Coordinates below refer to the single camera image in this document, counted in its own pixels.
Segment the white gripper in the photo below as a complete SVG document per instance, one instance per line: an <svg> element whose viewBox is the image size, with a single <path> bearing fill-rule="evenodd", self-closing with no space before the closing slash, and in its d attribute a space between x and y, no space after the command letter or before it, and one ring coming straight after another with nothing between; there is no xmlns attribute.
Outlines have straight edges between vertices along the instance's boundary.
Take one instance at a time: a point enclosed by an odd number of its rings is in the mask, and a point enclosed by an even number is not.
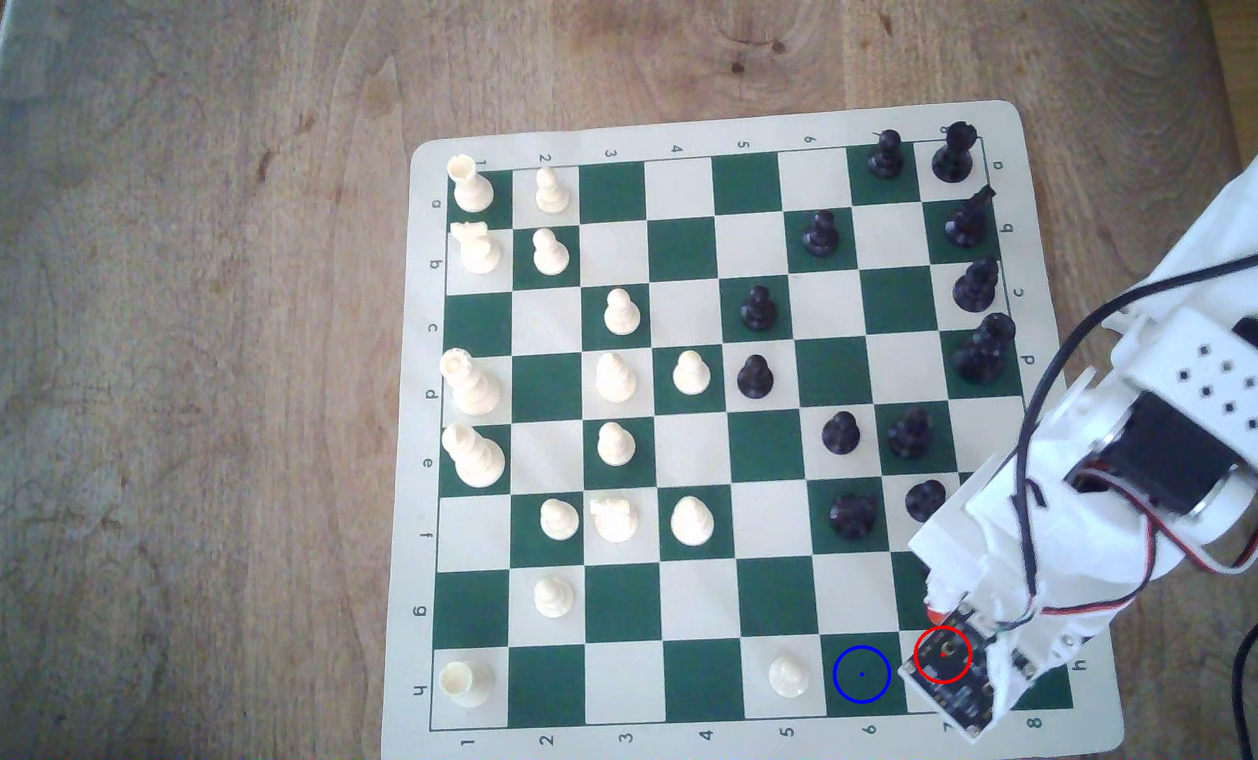
<svg viewBox="0 0 1258 760"><path fill-rule="evenodd" d="M1103 437L1045 427L1027 457L1037 561L1029 591L1024 532L1011 506L1019 416L952 419L971 474L910 540L926 567L930 627L961 613L995 668L1040 676L1106 630L1144 584L1181 562L1138 502L1183 510L1183 422L1130 416Z"/></svg>

